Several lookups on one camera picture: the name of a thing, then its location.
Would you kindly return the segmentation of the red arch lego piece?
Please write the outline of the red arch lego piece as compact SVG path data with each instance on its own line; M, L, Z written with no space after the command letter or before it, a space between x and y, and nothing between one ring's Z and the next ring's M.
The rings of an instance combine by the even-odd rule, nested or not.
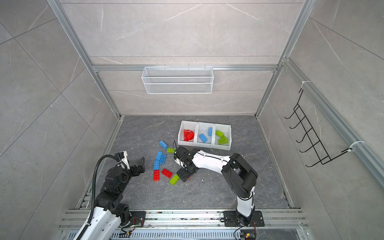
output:
M195 138L195 133L191 130L184 130L184 141L190 142L193 141Z

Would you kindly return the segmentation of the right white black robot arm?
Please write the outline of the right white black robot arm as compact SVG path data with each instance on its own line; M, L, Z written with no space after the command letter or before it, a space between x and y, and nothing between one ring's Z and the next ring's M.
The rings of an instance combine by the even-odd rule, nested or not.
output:
M181 167L177 176L186 182L199 169L221 174L237 196L237 209L233 225L248 226L254 212L254 194L258 174L239 154L218 156L200 149L187 150L180 146L174 152L174 160Z

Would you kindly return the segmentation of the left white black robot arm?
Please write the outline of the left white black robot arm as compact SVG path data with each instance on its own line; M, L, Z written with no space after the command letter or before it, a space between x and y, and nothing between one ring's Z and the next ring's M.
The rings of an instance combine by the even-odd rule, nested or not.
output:
M144 226L146 213L131 213L129 205L121 203L131 178L145 172L144 160L141 158L137 166L128 170L115 166L108 171L101 192L92 198L91 212L78 231L76 240L109 240L118 228Z

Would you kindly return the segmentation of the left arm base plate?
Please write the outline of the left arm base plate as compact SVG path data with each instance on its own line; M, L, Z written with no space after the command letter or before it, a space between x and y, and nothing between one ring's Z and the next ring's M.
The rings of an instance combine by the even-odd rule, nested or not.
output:
M146 211L131 211L129 214L122 215L121 227L142 227L146 220Z

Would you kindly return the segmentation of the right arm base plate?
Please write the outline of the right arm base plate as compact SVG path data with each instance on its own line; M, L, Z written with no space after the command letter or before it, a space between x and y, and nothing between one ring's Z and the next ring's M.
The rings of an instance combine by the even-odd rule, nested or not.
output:
M237 211L224 211L220 222L226 227L264 227L264 217L261 211L253 210L251 215L244 217Z

